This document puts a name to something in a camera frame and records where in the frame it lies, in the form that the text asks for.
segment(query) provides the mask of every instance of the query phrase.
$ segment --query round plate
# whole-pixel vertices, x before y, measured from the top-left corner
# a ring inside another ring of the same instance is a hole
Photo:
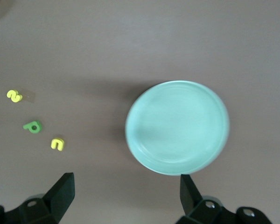
[[[222,100],[189,81],[150,88],[126,119],[126,141],[134,157],[165,175],[190,174],[209,165],[222,151],[228,132]]]

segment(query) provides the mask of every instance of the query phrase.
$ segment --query screw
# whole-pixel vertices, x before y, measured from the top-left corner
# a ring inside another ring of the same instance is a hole
[[[255,217],[255,214],[251,209],[244,209],[243,212],[246,216]]]
[[[210,209],[214,209],[215,208],[215,204],[211,201],[207,201],[205,202],[206,207],[210,208]]]
[[[36,205],[36,201],[31,201],[27,204],[28,207],[32,207],[34,205]]]

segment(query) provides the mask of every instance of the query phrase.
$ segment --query gray table surface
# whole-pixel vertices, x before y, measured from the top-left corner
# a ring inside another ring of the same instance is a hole
[[[0,204],[74,172],[62,224],[175,223],[179,177],[141,166],[124,137],[133,101],[169,80],[208,86],[229,111],[226,147],[192,175],[201,193],[280,223],[280,0],[1,0]],[[22,128],[35,119],[42,132]]]

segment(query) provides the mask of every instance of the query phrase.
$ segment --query black metal bracket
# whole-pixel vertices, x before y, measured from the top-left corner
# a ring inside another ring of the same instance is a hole
[[[74,197],[74,174],[65,173],[42,198],[26,200],[9,212],[0,205],[0,224],[58,224]]]
[[[186,215],[176,224],[272,224],[256,208],[240,207],[234,214],[213,200],[203,199],[190,175],[181,175],[180,199]]]

